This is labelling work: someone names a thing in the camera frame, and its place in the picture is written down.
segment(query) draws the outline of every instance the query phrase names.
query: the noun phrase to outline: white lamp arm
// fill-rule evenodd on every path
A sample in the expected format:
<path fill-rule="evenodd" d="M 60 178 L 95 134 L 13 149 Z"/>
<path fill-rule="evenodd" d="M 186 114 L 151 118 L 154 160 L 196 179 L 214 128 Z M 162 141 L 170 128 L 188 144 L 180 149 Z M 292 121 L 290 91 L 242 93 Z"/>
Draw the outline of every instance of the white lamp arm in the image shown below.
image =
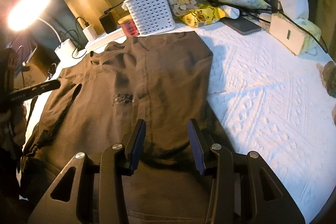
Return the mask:
<path fill-rule="evenodd" d="M 55 30 L 55 28 L 53 26 L 51 26 L 48 22 L 46 22 L 45 20 L 43 20 L 40 17 L 38 17 L 37 19 L 40 20 L 40 21 L 42 21 L 42 22 L 44 22 L 45 24 L 47 24 L 54 31 L 54 33 L 57 35 L 57 38 L 58 38 L 59 42 L 62 43 L 62 40 L 59 37 L 59 34 L 57 33 L 57 31 Z"/>

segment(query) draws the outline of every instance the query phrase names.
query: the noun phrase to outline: lamp light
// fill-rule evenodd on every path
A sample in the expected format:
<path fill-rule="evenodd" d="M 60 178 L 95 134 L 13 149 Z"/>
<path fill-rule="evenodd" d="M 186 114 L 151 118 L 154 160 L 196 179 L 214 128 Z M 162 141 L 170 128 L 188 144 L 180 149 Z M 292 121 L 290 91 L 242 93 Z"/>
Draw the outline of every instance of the lamp light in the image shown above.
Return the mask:
<path fill-rule="evenodd" d="M 36 19 L 47 24 L 57 35 L 59 42 L 61 39 L 56 30 L 39 15 L 48 6 L 50 0 L 20 0 L 12 9 L 8 17 L 8 25 L 14 31 L 20 31 L 31 25 Z"/>

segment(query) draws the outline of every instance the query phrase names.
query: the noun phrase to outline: bed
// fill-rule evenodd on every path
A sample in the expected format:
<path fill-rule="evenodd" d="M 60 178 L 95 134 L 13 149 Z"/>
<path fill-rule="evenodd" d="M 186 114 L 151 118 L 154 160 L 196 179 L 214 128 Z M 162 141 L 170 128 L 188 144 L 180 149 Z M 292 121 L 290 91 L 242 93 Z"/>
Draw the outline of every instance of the bed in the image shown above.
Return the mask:
<path fill-rule="evenodd" d="M 241 36 L 221 22 L 197 29 L 177 24 L 172 32 L 192 30 L 213 52 L 207 99 L 235 151 L 258 151 L 309 223 L 336 185 L 336 99 L 321 80 L 330 56 L 321 48 L 294 56 L 265 31 Z M 80 60 L 62 61 L 53 79 Z M 36 102 L 27 140 L 50 93 Z"/>

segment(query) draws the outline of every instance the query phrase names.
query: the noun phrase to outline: blue gripper pad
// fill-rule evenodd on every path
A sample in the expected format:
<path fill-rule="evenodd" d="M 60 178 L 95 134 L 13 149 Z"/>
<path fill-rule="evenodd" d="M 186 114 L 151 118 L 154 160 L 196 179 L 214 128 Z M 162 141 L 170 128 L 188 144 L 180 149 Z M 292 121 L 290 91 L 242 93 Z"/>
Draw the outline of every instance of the blue gripper pad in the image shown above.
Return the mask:
<path fill-rule="evenodd" d="M 200 138 L 203 140 L 204 138 L 195 119 L 191 119 L 188 121 L 188 137 L 191 149 L 193 151 L 196 168 L 201 175 L 204 175 L 206 170 L 204 164 L 204 150 L 202 149 L 202 145 L 200 142 Z"/>
<path fill-rule="evenodd" d="M 129 170 L 132 174 L 138 168 L 140 156 L 142 153 L 143 142 L 146 137 L 146 122 L 144 120 L 138 122 L 140 122 L 141 125 L 131 151 L 131 160 L 129 166 Z"/>

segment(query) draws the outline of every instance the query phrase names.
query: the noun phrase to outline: red can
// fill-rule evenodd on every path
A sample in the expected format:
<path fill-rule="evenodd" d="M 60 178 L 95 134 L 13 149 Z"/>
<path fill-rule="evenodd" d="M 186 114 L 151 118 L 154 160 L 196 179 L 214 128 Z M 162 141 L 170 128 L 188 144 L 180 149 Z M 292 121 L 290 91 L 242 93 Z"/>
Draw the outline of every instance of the red can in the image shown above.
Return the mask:
<path fill-rule="evenodd" d="M 139 35 L 138 29 L 134 24 L 134 21 L 131 15 L 125 16 L 118 20 L 118 24 L 120 24 L 121 28 L 124 31 L 124 34 L 127 37 L 136 37 Z"/>

